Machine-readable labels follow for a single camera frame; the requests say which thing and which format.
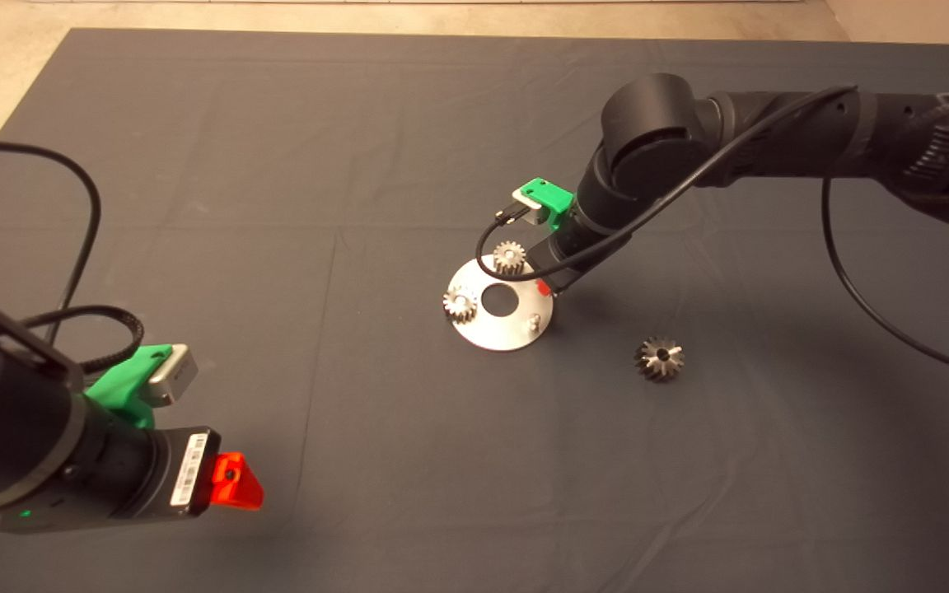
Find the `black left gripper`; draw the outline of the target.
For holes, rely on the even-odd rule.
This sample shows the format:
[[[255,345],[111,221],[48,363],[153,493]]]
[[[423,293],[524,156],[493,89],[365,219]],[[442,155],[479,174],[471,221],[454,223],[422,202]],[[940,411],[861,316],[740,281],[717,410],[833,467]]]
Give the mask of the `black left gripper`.
[[[245,455],[221,453],[210,427],[153,429],[150,470],[142,487],[116,513],[118,521],[187,521],[211,504],[261,509],[264,489]]]

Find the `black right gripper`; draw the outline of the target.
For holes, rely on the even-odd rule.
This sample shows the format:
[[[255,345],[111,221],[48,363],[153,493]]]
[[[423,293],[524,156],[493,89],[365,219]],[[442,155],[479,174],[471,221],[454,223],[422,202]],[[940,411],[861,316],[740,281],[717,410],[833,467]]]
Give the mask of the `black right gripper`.
[[[604,260],[625,247],[630,236],[550,234],[534,247],[534,274],[539,294],[562,294]]]

